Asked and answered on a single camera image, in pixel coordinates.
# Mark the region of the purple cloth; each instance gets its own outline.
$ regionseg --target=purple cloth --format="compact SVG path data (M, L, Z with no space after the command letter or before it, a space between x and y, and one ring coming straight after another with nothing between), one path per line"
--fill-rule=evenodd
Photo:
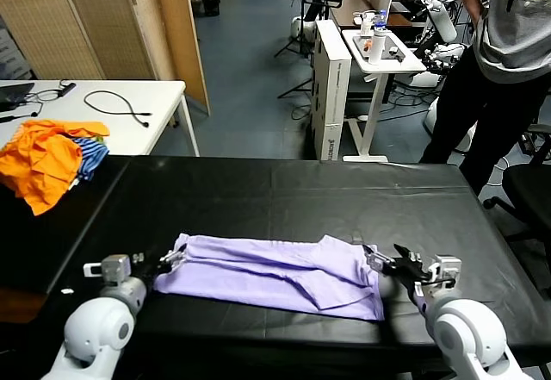
M331 236L317 244L180 234L183 264L155 290L304 313L383 320L378 274L363 248Z

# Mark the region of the black chair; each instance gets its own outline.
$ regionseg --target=black chair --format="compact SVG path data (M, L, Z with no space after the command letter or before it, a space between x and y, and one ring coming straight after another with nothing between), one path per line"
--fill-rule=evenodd
M528 134L543 136L543 145L526 165L515 165L503 173L503 190L512 206L492 197L483 202L484 208L498 205L529 226L528 231L505 236L507 242L537 239L544 243L548 267L551 270L551 165L544 165L551 151L551 126L533 124Z

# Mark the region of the laptop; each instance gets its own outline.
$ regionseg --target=laptop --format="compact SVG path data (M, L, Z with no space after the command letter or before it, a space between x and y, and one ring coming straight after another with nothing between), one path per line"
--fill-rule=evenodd
M34 83L5 85L0 87L0 112L17 109L26 103L25 97L33 89Z

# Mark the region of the blue floor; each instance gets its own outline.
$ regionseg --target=blue floor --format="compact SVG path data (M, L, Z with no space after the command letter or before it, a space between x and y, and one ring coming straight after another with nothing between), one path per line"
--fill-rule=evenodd
M300 3L291 7L290 0L221 0L220 15L198 17L195 20L200 39L201 59L212 115L207 116L201 105L190 103L195 134L201 156L256 159L303 159L308 118L293 120L304 114L309 104L306 93L287 99L276 97L285 90L308 79L308 60L285 52L274 59L288 40L290 22L300 14ZM349 90L368 90L362 75L353 66ZM365 113L366 103L347 106L347 113ZM385 111L382 118L406 115L428 108L398 107ZM415 163L420 158L430 136L423 127L424 114L382 121L375 131L373 154L387 155L391 162ZM551 97L543 106L542 122L551 122ZM340 155L355 154L349 129L344 127ZM186 136L180 128L166 128L153 154L190 155ZM450 163L461 163L456 154ZM529 161L512 149L507 156L514 165ZM495 170L492 181L500 183L501 171ZM480 196L505 197L498 186L486 186ZM493 209L489 215L506 234L523 225L509 215ZM528 241L517 244L519 255L526 257L530 272L536 275L538 286L551 285L545 266L542 244Z

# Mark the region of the orange cloth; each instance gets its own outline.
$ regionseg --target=orange cloth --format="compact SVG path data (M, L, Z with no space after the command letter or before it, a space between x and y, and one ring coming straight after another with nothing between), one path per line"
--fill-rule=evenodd
M35 215L52 208L75 179L83 155L72 137L107 136L99 121L25 121L0 151L0 182Z

